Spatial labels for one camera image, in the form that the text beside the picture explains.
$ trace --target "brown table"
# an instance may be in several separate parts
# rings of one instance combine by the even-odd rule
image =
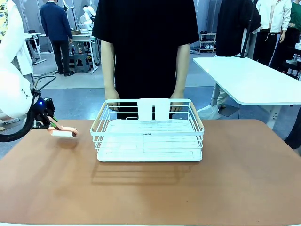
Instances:
[[[262,122],[204,121],[197,163],[100,163],[92,121],[62,124],[78,139],[33,130],[0,161],[0,222],[301,223],[301,158]]]

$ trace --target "blue floor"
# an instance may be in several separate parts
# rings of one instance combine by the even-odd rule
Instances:
[[[197,109],[210,104],[213,87],[188,87],[185,90],[185,98],[189,98]],[[43,97],[51,97],[54,101],[58,119],[92,119],[97,114],[104,102],[104,89],[45,89]],[[230,117],[222,119],[257,119],[263,122],[268,120],[268,114],[257,106],[244,106],[237,104],[230,97],[227,104],[239,107],[239,111]],[[284,106],[274,126],[274,132],[281,138],[285,138],[295,123],[299,106]],[[20,127],[7,130],[5,133],[16,132]],[[17,142],[1,144],[0,159]]]

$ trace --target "green shirt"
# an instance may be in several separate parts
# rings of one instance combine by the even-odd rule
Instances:
[[[292,12],[291,12],[291,23],[294,23],[296,28],[299,31],[301,30],[301,5],[297,3],[292,3]]]

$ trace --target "white wire basket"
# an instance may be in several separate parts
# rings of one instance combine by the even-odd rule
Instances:
[[[112,110],[112,104],[116,103],[121,105],[118,106],[119,112]],[[129,107],[134,110],[125,112],[124,109]],[[174,113],[171,112],[172,107],[181,109]],[[117,119],[129,113],[135,117]],[[205,129],[190,99],[107,100],[90,132],[99,161],[202,160]]]

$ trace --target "gray stool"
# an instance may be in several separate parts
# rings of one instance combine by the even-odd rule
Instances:
[[[89,60],[87,57],[87,54],[74,54],[74,68],[75,72],[83,72],[83,73],[88,73],[90,70],[90,64]]]

